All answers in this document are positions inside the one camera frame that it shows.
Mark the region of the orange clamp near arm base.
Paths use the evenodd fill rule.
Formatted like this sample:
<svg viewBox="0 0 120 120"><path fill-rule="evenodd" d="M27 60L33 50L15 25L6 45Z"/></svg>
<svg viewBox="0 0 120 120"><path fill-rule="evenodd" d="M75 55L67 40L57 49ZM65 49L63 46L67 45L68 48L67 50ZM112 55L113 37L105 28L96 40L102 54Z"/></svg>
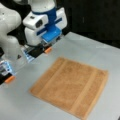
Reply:
<svg viewBox="0 0 120 120"><path fill-rule="evenodd" d="M44 53L45 53L45 54L48 54L51 50L52 50L52 48L49 47L49 48L47 48L47 49L44 51Z"/></svg>

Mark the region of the white and blue gripper body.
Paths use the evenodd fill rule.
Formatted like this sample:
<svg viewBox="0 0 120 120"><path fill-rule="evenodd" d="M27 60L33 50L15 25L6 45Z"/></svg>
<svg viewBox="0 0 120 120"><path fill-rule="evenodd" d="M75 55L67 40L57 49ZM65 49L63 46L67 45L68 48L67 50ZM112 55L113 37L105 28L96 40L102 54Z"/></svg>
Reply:
<svg viewBox="0 0 120 120"><path fill-rule="evenodd" d="M64 8L53 8L46 12L30 12L23 20L27 44L49 44L57 39L66 27Z"/></svg>

